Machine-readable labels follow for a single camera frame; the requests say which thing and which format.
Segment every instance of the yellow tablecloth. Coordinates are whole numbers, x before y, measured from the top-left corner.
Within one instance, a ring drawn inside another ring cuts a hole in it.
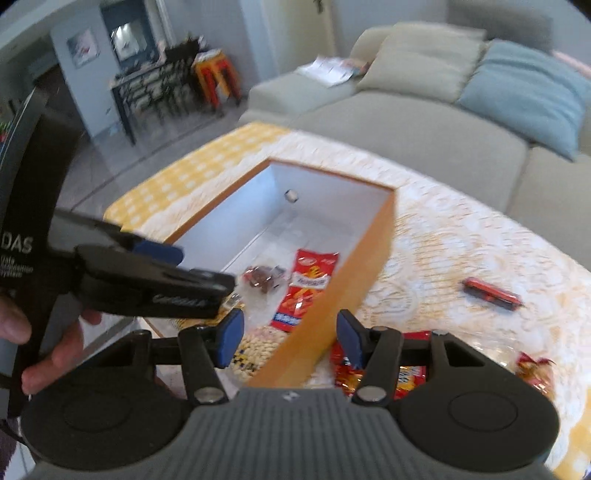
[[[249,124],[133,189],[105,218],[161,241],[268,157],[398,187],[392,257],[357,312],[367,326],[513,338],[556,362],[561,430],[547,465],[579,480],[591,458],[591,273],[504,215],[400,165],[314,135]],[[458,294],[469,275],[522,295],[508,314]]]

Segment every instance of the gray textured grip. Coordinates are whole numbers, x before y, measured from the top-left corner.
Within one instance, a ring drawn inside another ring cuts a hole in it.
[[[246,388],[228,404],[197,408],[172,444],[136,465],[90,473],[41,463],[28,478],[550,480],[554,476],[542,464],[491,474],[444,465],[415,448],[386,410],[353,405],[339,390]]]

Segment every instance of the sofa cushion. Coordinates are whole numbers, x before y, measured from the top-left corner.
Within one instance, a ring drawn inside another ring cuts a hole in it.
[[[591,82],[545,53],[495,41],[458,104],[572,159],[590,88]]]
[[[591,270],[591,157],[531,150],[507,214]]]
[[[358,89],[455,102],[476,69],[484,35],[484,30],[472,28],[398,23]]]
[[[591,156],[591,102],[587,106],[587,115],[579,135],[579,150]]]
[[[501,212],[528,149],[504,128],[451,105],[374,91],[302,115],[290,126],[390,158]]]
[[[503,0],[448,0],[447,22],[482,28],[488,39],[514,41],[549,53],[552,19],[535,8],[519,8]]]
[[[392,33],[393,28],[392,25],[368,28],[353,45],[349,57],[372,63],[375,57],[378,56],[379,48],[388,35]]]
[[[280,127],[288,127],[294,118],[292,116],[283,115],[282,113],[267,112],[266,110],[257,110],[256,108],[249,108],[238,119],[238,126],[249,124],[251,122],[261,122],[263,124],[279,125]]]
[[[356,85],[356,80],[350,80],[329,88],[299,73],[287,73],[253,87],[248,94],[248,107],[298,115],[354,95]]]

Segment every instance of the framed picture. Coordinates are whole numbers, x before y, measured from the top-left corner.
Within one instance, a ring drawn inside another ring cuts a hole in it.
[[[72,62],[77,69],[99,56],[99,47],[90,28],[67,40]]]

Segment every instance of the chip bag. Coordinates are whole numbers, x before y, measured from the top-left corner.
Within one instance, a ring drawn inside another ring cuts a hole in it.
[[[339,254],[317,254],[299,249],[291,273],[290,286],[271,325],[290,332],[300,324],[314,299],[328,286]]]
[[[404,338],[413,340],[429,340],[430,331],[424,332],[408,332],[404,334]],[[361,379],[363,378],[363,370],[355,370],[341,345],[336,342],[330,353],[330,362],[333,365],[335,372],[335,387],[340,388],[347,396],[353,395]],[[423,385],[427,381],[427,367],[424,365],[414,367],[400,367],[398,374],[398,384],[396,385],[396,392],[394,400],[406,397],[412,390],[419,385]]]
[[[517,360],[515,375],[529,383],[536,390],[554,401],[554,374],[552,365],[554,362],[548,358],[534,360],[526,353],[521,352]]]

